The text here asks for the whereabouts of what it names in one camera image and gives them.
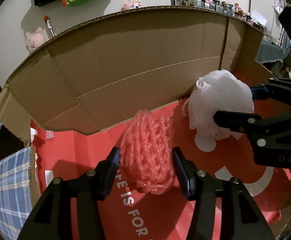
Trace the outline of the white mesh bath pouf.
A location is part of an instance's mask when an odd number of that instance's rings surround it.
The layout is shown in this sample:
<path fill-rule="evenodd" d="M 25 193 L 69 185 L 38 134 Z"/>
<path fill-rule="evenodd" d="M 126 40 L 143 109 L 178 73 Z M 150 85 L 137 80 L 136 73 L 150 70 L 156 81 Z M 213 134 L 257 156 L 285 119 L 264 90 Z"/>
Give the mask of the white mesh bath pouf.
<path fill-rule="evenodd" d="M 215 140 L 241 137 L 240 133 L 221 128 L 214 122 L 213 115 L 217 111 L 254 112 L 252 92 L 248 85 L 225 69 L 200 77 L 183 106 L 188 107 L 190 129 L 195 129 L 199 137 Z"/>

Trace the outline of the pink mesh bath pouf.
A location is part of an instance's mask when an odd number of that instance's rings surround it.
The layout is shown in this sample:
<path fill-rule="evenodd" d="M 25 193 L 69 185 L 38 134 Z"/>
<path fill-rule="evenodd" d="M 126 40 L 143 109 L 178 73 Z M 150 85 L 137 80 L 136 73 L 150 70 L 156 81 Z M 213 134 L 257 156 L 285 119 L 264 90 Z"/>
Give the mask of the pink mesh bath pouf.
<path fill-rule="evenodd" d="M 127 124 L 120 143 L 120 172 L 134 188 L 160 195 L 173 186 L 173 134 L 169 116 L 145 109 Z"/>

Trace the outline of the dark green covered side table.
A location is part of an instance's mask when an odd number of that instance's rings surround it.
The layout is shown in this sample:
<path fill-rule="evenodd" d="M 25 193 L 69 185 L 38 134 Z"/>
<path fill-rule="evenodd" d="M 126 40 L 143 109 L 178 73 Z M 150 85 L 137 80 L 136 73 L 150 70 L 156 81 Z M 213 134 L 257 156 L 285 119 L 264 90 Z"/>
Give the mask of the dark green covered side table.
<path fill-rule="evenodd" d="M 260 64 L 283 62 L 284 50 L 272 42 L 262 39 L 255 60 Z"/>

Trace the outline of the blue plaid tablecloth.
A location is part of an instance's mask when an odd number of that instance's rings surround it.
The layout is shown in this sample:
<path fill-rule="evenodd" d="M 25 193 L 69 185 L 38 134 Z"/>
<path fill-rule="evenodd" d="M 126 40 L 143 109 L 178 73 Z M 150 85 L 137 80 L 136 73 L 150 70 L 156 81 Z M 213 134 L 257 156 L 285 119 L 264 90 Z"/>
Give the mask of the blue plaid tablecloth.
<path fill-rule="evenodd" d="M 32 211 L 30 163 L 30 148 L 0 161 L 0 232 L 3 239 L 17 239 Z"/>

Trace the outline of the cardboard box red lining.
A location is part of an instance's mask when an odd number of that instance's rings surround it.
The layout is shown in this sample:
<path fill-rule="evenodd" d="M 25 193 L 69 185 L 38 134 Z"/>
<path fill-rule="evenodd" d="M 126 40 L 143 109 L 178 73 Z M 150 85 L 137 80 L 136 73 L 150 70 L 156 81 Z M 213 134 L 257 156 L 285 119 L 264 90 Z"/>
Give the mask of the cardboard box red lining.
<path fill-rule="evenodd" d="M 120 149 L 127 124 L 145 109 L 173 120 L 175 180 L 164 194 L 144 193 L 119 165 L 98 202 L 105 239 L 280 239 L 270 224 L 291 202 L 291 169 L 257 165 L 244 133 L 199 137 L 183 106 L 215 70 L 249 88 L 278 78 L 255 60 L 262 39 L 217 12 L 145 7 L 84 22 L 40 46 L 0 93 L 0 121 L 31 149 L 32 209 L 54 178 L 79 178 Z M 249 114 L 263 119 L 291 112 L 273 99 L 253 103 Z"/>

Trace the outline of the pink plush toy behind box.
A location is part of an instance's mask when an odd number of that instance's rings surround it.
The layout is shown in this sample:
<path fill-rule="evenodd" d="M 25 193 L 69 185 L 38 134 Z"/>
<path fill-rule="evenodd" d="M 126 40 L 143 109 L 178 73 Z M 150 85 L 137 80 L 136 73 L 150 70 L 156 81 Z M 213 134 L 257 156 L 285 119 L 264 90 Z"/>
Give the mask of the pink plush toy behind box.
<path fill-rule="evenodd" d="M 135 0 L 135 1 L 129 0 L 128 2 L 123 4 L 121 11 L 137 9 L 140 7 L 141 7 L 141 0 Z"/>

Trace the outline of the pink plush bunny on wall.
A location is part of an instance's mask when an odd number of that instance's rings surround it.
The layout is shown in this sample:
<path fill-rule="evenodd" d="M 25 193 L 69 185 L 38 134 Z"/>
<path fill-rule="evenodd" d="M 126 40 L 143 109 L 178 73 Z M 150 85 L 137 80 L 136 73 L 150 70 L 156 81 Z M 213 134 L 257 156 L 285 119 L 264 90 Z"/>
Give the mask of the pink plush bunny on wall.
<path fill-rule="evenodd" d="M 29 53 L 33 53 L 36 49 L 42 46 L 46 41 L 46 32 L 43 28 L 39 27 L 33 34 L 26 39 L 26 49 Z"/>

